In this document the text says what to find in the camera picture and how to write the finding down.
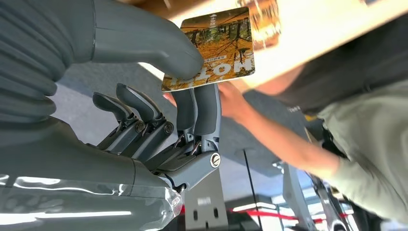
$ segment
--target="card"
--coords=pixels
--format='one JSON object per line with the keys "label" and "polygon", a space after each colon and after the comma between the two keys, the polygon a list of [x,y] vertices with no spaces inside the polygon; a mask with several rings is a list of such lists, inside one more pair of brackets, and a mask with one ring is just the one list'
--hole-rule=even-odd
{"label": "card", "polygon": [[249,9],[241,7],[186,19],[181,30],[197,47],[204,65],[181,80],[165,75],[162,91],[176,91],[252,75],[255,72]]}

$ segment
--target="screw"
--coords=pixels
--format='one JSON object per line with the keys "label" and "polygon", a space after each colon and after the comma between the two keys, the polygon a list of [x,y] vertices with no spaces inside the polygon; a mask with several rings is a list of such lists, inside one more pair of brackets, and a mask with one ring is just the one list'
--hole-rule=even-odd
{"label": "screw", "polygon": [[136,122],[135,128],[137,132],[142,132],[145,129],[145,127],[146,125],[143,122],[141,121]]}
{"label": "screw", "polygon": [[173,133],[173,130],[174,130],[173,124],[166,122],[165,127],[164,127],[165,134],[170,135],[171,133]]}
{"label": "screw", "polygon": [[211,167],[217,168],[220,163],[221,163],[221,157],[219,156],[219,154],[218,153],[213,153],[211,155],[211,159],[210,159]]}

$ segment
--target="plastic cover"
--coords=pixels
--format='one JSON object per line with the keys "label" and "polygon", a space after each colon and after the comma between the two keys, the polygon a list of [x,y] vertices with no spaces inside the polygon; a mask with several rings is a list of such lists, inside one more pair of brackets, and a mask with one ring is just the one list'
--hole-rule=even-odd
{"label": "plastic cover", "polygon": [[171,188],[0,174],[0,230],[156,231],[182,208]]}

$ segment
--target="human hand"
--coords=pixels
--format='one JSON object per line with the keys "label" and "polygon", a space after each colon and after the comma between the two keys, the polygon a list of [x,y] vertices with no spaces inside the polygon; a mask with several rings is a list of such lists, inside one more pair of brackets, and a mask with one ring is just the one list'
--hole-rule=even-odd
{"label": "human hand", "polygon": [[[237,122],[245,118],[246,111],[250,108],[250,105],[242,96],[241,92],[230,82],[220,83],[218,84],[218,88],[222,115],[232,118]],[[170,93],[165,93],[163,97],[177,107],[176,101]]]}

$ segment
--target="robotic hand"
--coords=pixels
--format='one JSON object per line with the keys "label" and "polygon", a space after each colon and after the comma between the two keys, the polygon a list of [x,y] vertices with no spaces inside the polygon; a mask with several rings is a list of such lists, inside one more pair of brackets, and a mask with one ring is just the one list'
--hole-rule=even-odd
{"label": "robotic hand", "polygon": [[3,0],[0,25],[0,230],[158,230],[219,166],[216,85],[173,93],[179,139],[158,154],[174,127],[129,86],[94,94],[118,121],[97,146],[50,116],[46,96],[73,63],[197,74],[203,59],[171,22],[112,0]]}

